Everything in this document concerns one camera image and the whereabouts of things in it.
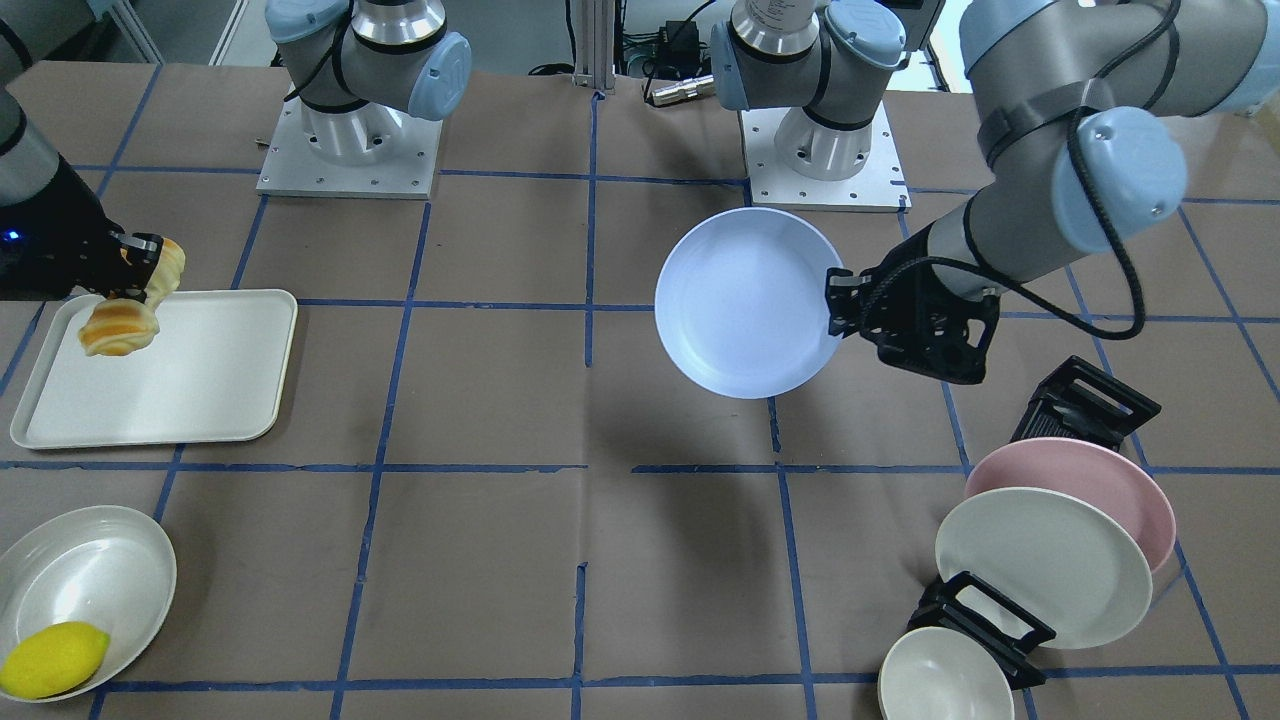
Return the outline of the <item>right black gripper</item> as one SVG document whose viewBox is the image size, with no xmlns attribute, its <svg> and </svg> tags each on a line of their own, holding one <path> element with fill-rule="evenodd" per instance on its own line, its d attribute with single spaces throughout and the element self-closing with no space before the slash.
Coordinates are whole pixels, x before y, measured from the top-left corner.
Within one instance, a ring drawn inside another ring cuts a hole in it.
<svg viewBox="0 0 1280 720">
<path fill-rule="evenodd" d="M 146 304 L 125 288 L 125 265 L 155 268 L 165 238 L 122 232 L 65 160 L 31 199 L 1 210 L 3 300 L 59 300 L 81 287 L 106 300 Z"/>
</svg>

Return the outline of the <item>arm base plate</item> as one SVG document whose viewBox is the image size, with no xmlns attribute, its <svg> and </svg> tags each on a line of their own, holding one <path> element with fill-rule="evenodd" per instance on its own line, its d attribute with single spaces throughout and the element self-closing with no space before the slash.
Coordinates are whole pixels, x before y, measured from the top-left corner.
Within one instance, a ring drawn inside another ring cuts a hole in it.
<svg viewBox="0 0 1280 720">
<path fill-rule="evenodd" d="M 884 106 L 837 131 L 801 108 L 741 111 L 751 202 L 790 211 L 906 211 L 913 201 Z"/>
<path fill-rule="evenodd" d="M 291 100 L 256 190 L 280 197 L 429 200 L 443 126 L 375 102 L 330 114 Z"/>
</svg>

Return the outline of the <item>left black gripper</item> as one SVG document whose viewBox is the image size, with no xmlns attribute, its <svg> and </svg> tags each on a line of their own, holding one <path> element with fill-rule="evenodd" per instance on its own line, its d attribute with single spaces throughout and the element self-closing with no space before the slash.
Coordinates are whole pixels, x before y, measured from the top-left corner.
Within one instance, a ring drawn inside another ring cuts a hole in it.
<svg viewBox="0 0 1280 720">
<path fill-rule="evenodd" d="M 952 292 L 933 266 L 982 278 L 979 299 Z M 956 386 L 986 379 L 998 324 L 998 275 L 950 258 L 922 256 L 868 268 L 831 266 L 824 296 L 828 334 L 859 334 L 881 363 Z"/>
</svg>

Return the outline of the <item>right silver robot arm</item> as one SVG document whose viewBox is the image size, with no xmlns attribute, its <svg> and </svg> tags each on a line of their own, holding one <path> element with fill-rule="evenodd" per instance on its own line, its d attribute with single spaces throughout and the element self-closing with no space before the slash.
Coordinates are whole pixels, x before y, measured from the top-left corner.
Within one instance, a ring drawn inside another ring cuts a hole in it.
<svg viewBox="0 0 1280 720">
<path fill-rule="evenodd" d="M 102 19 L 110 1 L 5 1 L 3 82 Z M 371 105 L 443 120 L 468 85 L 468 41 L 439 1 L 270 1 L 265 20 L 291 73 L 292 97 L 315 117 L 366 115 Z M 74 288 L 157 301 L 186 268 L 160 234 L 125 231 L 97 195 L 3 94 L 3 299 L 59 300 Z"/>
</svg>

